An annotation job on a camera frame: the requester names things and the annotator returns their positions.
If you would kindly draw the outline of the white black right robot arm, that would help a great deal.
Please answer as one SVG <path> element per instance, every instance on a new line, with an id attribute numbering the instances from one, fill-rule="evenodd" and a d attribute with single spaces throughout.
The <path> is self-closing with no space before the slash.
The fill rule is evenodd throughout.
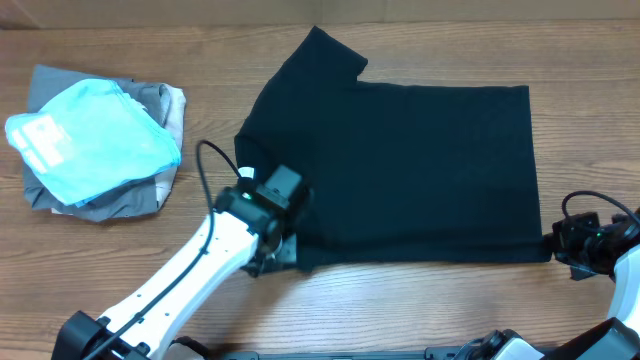
<path id="1" fill-rule="evenodd" d="M 609 224 L 598 214 L 570 215 L 553 224 L 545 241 L 571 278 L 603 275 L 614 290 L 603 322 L 555 349 L 538 348 L 511 330 L 471 341 L 452 357 L 466 360 L 628 360 L 639 357 L 639 213 L 625 210 Z"/>

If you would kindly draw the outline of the black t-shirt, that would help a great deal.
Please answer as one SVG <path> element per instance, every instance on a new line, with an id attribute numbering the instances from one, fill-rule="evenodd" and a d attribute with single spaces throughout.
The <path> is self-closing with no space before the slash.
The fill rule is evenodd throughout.
<path id="1" fill-rule="evenodd" d="M 312 190 L 298 267 L 548 261 L 528 87 L 369 83 L 366 66 L 311 29 L 235 137 L 257 180 L 283 165 Z"/>

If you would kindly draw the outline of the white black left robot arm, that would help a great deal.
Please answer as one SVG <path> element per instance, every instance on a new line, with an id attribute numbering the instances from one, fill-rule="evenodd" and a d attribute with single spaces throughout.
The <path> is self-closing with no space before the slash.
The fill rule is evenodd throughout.
<path id="1" fill-rule="evenodd" d="M 99 318 L 75 313 L 53 358 L 162 359 L 177 333 L 239 269 L 258 276 L 296 262 L 294 223 L 309 197 L 301 175 L 279 166 L 257 184 L 226 187 L 192 238 L 144 285 Z"/>

